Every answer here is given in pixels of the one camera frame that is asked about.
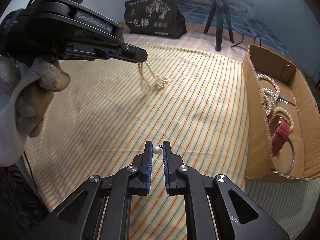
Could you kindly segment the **white gloved left hand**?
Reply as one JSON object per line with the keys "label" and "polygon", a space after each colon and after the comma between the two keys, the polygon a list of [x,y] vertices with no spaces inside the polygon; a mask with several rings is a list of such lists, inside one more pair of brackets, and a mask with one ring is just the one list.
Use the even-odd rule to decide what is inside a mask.
{"label": "white gloved left hand", "polygon": [[54,93],[71,81],[58,60],[36,58],[31,66],[1,56],[1,166],[15,163],[27,137],[42,130]]}

